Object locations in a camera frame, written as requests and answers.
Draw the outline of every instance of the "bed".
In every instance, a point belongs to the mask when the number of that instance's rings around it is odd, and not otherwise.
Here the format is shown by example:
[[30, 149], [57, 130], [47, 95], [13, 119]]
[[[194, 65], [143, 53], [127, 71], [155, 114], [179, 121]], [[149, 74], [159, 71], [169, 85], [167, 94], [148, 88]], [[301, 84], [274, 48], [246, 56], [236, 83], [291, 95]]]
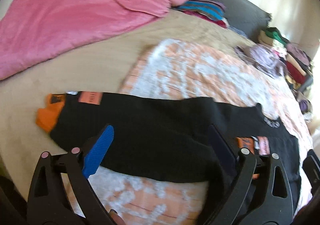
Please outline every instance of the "bed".
[[[260, 29], [267, 26], [270, 15], [246, 0], [218, 0], [231, 9], [226, 17], [230, 24], [243, 30], [256, 40]], [[158, 21], [140, 27], [109, 40], [76, 48], [57, 58], [33, 66], [0, 82], [0, 152], [13, 182], [27, 199], [33, 171], [40, 154], [50, 151], [61, 154], [50, 137], [35, 124], [36, 110], [44, 107], [44, 98], [49, 93], [66, 91], [119, 92], [130, 70], [141, 55], [164, 39], [185, 40], [213, 47], [233, 58], [235, 46], [252, 46], [254, 42], [231, 30], [171, 10]], [[285, 99], [276, 110], [265, 112], [271, 118], [279, 114], [287, 130], [299, 140], [300, 162], [312, 148], [312, 140], [289, 88], [283, 79], [270, 80], [282, 90]], [[302, 169], [298, 209], [310, 200], [311, 186]], [[74, 210], [81, 210], [65, 179], [70, 202]], [[106, 208], [122, 208], [121, 215], [127, 224], [194, 224], [205, 200], [207, 183], [172, 184], [145, 178], [129, 177], [99, 168], [90, 178], [90, 183]], [[170, 190], [170, 199], [164, 196]], [[164, 206], [172, 208], [172, 215]]]

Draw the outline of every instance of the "mattress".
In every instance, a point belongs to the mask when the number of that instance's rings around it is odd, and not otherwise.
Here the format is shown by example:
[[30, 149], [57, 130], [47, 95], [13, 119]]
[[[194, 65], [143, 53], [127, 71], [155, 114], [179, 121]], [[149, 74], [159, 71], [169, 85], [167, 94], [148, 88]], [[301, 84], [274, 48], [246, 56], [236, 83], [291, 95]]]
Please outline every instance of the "mattress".
[[[233, 47], [254, 45], [252, 41], [231, 30], [172, 10], [166, 18], [127, 34], [74, 49], [0, 82], [1, 157], [25, 199], [28, 197], [30, 182], [40, 154], [43, 151], [49, 151], [52, 155], [64, 153], [35, 124], [36, 111], [44, 107], [45, 96], [66, 91], [117, 92], [140, 55], [166, 38], [208, 45], [233, 57], [237, 57]], [[293, 129], [293, 135], [299, 141], [303, 141], [304, 148], [312, 148], [308, 129], [306, 125], [301, 124], [302, 115], [287, 117], [292, 119], [293, 125], [299, 123]], [[301, 160], [306, 157], [305, 151], [300, 151]], [[304, 200], [300, 201], [300, 205], [303, 205], [307, 202], [311, 187], [303, 172], [301, 176], [305, 189], [302, 195]], [[99, 175], [92, 177], [96, 177], [93, 178], [93, 188], [98, 196], [105, 196], [109, 188], [97, 191], [99, 187], [103, 188], [104, 178]], [[134, 181], [135, 179], [132, 179], [130, 183], [136, 184]], [[115, 191], [119, 190], [117, 185], [114, 186]], [[203, 201], [203, 195], [205, 194], [202, 191], [202, 194], [198, 194], [197, 200]], [[150, 224], [156, 222], [154, 218], [147, 217], [145, 220]], [[178, 221], [166, 221], [164, 224], [175, 222]]]

